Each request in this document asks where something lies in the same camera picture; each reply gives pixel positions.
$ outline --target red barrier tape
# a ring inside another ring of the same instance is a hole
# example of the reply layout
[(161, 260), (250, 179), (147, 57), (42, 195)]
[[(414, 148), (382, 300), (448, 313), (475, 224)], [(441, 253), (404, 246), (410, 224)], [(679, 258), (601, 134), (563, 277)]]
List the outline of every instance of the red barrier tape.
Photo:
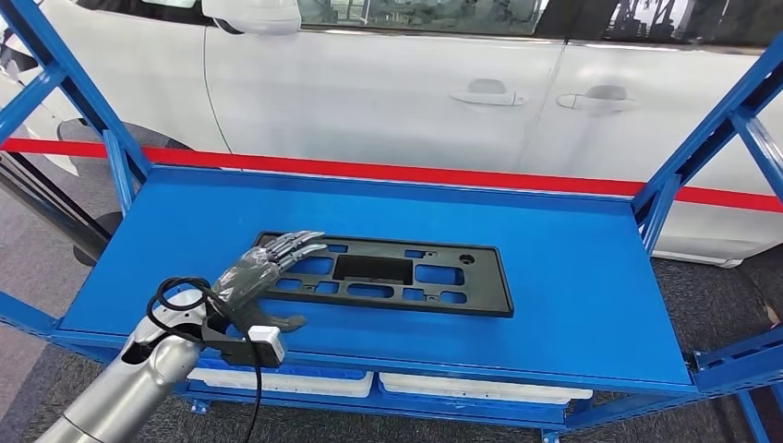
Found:
[[(33, 140), (10, 138), (0, 148), (10, 152), (31, 154), (62, 154), (78, 157), (106, 158), (100, 143), (81, 141)], [(439, 185), (501, 187), (533, 191), (571, 192), (633, 196), (644, 183), (596, 178), (571, 178), (549, 175), (488, 173), (454, 169), (421, 168), (332, 162), (324, 160), (288, 159), (258, 155), (173, 150), (167, 148), (143, 147), (144, 155), (151, 162), (179, 164), (183, 166), (211, 166), (223, 168), (250, 169), (276, 173), (331, 175), (338, 177), (369, 178), (405, 182), (431, 183)], [(762, 210), (783, 213), (783, 204), (776, 196), (722, 191), (702, 187), (684, 187), (676, 199), (689, 203), (723, 206), (743, 210)]]

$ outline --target robot finger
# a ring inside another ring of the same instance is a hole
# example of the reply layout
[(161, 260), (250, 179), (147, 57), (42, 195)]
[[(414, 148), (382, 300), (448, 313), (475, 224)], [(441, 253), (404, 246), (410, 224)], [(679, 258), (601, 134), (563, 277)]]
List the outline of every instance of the robot finger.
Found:
[(297, 235), (301, 235), (302, 233), (306, 233), (307, 231), (299, 231), (298, 233), (284, 233), (283, 235), (275, 238), (274, 240), (269, 241), (266, 245), (263, 246), (264, 249), (267, 251), (273, 251), (275, 248), (280, 247), (281, 245), (284, 245), (288, 241), (290, 241), (292, 238), (294, 238)]
[(293, 237), (290, 237), (284, 243), (275, 245), (274, 248), (269, 250), (272, 261), (276, 261), (279, 258), (284, 257), (291, 251), (297, 250), (301, 245), (309, 242), (310, 240), (323, 236), (324, 233), (315, 231), (300, 231), (295, 233)]
[(294, 264), (301, 260), (302, 258), (307, 257), (308, 255), (316, 252), (321, 251), (323, 249), (326, 249), (327, 246), (324, 244), (315, 244), (315, 245), (307, 245), (301, 249), (297, 249), (296, 251), (292, 252), (291, 254), (288, 254), (287, 256), (281, 258), (281, 260), (278, 262), (277, 266), (280, 267), (280, 272), (283, 273), (287, 269), (294, 266)]

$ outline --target white storage bin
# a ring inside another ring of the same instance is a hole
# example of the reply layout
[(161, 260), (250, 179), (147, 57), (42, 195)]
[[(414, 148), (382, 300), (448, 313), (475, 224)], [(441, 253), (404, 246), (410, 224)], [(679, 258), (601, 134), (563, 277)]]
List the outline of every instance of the white storage bin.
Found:
[(553, 388), (390, 373), (380, 373), (379, 376), (383, 388), (387, 391), (407, 394), (548, 404), (566, 404), (573, 399), (589, 399), (593, 396), (593, 391), (590, 389)]
[[(203, 381), (213, 388), (255, 389), (254, 372), (197, 367), (187, 376)], [(360, 379), (292, 376), (264, 373), (261, 389), (266, 391), (296, 392), (300, 394), (332, 395), (337, 397), (364, 398), (369, 395), (373, 373), (367, 372)]]

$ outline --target silver robotic arm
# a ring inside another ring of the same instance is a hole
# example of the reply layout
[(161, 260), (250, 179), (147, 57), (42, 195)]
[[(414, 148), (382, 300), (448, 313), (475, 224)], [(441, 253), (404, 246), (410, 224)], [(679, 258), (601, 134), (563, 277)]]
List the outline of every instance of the silver robotic arm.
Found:
[[(302, 231), (278, 237), (264, 246), (249, 249), (212, 285), (212, 291), (233, 314), (242, 313), (238, 328), (247, 326), (247, 336), (267, 350), (266, 360), (279, 364), (284, 357), (280, 332), (294, 330), (305, 323), (301, 316), (288, 318), (264, 314), (256, 303), (259, 295), (272, 286), (280, 274), (297, 261), (326, 245), (305, 245), (323, 233)], [(175, 310), (160, 305), (152, 311), (166, 329), (194, 335), (197, 340), (172, 335), (149, 317), (144, 317), (123, 347), (95, 381), (66, 409), (38, 443), (123, 443), (130, 441), (171, 393), (185, 381), (211, 343), (207, 336), (224, 337), (227, 344), (247, 346), (246, 341), (228, 339), (209, 327), (209, 323), (227, 324), (221, 309), (200, 304), (203, 293), (190, 289), (168, 299), (170, 305), (193, 305)]]

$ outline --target car door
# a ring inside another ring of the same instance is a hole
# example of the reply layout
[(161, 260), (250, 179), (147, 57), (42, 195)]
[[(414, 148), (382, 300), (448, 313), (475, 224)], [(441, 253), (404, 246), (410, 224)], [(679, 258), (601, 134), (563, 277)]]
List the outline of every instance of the car door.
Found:
[[(536, 129), (547, 143), (534, 143), (523, 157), (530, 172), (647, 180), (753, 64), (758, 46), (783, 28), (781, 8), (775, 22), (757, 10), (714, 11), (705, 2), (648, 3), (620, 2), (595, 40), (569, 42)], [(750, 18), (739, 26), (739, 16)], [(783, 100), (760, 118), (783, 139)], [(773, 194), (738, 138), (689, 186)], [(780, 214), (677, 203), (657, 248), (665, 257), (725, 263), (783, 242), (781, 228)]]
[(293, 35), (208, 29), (207, 84), (230, 150), (512, 171), (562, 40), (519, 37), (540, 2), (500, 3), (303, 0)]

